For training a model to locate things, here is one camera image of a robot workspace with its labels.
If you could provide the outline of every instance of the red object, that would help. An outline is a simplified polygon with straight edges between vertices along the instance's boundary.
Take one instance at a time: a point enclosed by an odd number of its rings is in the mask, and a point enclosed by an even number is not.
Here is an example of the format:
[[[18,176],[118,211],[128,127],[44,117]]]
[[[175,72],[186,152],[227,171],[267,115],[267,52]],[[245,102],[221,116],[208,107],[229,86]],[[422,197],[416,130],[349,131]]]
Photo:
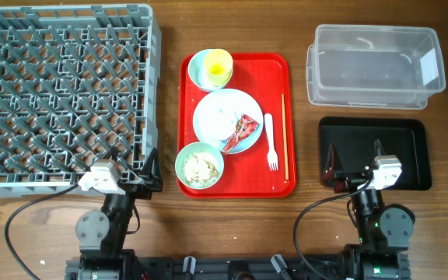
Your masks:
[[[222,148],[223,153],[228,153],[232,148],[236,147],[246,137],[250,136],[258,123],[246,114],[241,115],[240,121],[236,124],[236,131],[227,139],[226,146]]]
[[[296,186],[296,162],[293,142],[292,105],[289,70],[285,59],[273,53],[243,53],[233,56],[233,77],[226,88],[250,94],[262,109],[270,113],[274,123],[275,150],[279,171],[270,171],[267,161],[268,141],[265,129],[257,142],[244,152],[224,155],[224,174],[219,182],[204,190],[193,190],[179,180],[177,185],[190,198],[280,198]],[[193,130],[193,113],[207,95],[190,80],[187,66],[193,55],[180,66],[179,131],[177,151],[197,142]],[[285,154],[282,134],[282,102],[285,95],[286,140],[288,145],[289,180],[285,180]]]

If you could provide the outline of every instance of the metal grid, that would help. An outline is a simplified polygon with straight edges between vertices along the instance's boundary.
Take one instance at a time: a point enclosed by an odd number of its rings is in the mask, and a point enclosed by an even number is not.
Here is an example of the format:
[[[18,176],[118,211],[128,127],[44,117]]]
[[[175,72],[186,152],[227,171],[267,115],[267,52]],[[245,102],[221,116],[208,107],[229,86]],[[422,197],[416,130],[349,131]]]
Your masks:
[[[135,183],[157,143],[160,41],[148,5],[0,8],[0,197],[65,189],[112,147]]]

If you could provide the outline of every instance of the plastic fork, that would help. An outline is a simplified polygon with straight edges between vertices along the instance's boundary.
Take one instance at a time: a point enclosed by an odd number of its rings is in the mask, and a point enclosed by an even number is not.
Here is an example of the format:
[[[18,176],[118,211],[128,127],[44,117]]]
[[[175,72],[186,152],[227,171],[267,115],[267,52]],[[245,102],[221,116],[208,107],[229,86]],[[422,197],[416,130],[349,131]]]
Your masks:
[[[272,171],[278,170],[278,154],[274,150],[274,133],[272,130],[272,116],[271,114],[264,115],[265,122],[265,133],[268,136],[269,152],[268,152],[268,163],[269,169]]]

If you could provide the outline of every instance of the chopstick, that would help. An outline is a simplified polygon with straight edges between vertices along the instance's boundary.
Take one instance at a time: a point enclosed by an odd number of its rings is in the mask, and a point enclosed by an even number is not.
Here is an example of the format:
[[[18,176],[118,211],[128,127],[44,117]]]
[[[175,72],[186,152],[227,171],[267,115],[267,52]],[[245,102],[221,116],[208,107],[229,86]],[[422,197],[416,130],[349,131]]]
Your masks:
[[[283,115],[283,146],[285,148],[285,177],[289,180],[289,168],[288,168],[288,144],[286,143],[286,116],[285,116],[285,95],[281,95],[282,102],[282,115]]]

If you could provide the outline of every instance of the wooden table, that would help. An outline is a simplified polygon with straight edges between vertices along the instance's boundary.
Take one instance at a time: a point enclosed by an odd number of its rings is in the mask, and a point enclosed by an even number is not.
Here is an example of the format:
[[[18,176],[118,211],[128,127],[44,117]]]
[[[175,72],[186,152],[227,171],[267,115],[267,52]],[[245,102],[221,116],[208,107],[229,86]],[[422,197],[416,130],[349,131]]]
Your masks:
[[[0,5],[71,5],[60,0],[0,0]],[[417,216],[408,251],[413,279],[448,279],[448,1],[152,1],[163,33],[162,78],[157,103],[159,149],[165,188],[151,201],[138,201],[141,229],[124,247],[138,256],[295,256],[296,216],[331,196],[319,182],[317,125],[324,116],[406,117],[428,132],[433,186],[430,191],[388,191],[386,203],[409,207]],[[439,35],[447,86],[424,110],[368,110],[315,107],[306,96],[306,53],[321,23],[429,26]],[[180,63],[195,51],[220,47],[231,52],[274,51],[290,65],[299,182],[284,199],[195,201],[176,186],[177,108]],[[0,279],[28,279],[6,247],[6,219],[31,198],[0,199]],[[44,279],[63,279],[65,261],[79,256],[77,219],[99,209],[103,198],[73,195],[34,205],[13,221],[11,237],[21,258]],[[345,202],[307,215],[299,229],[309,253],[336,253],[358,242]]]

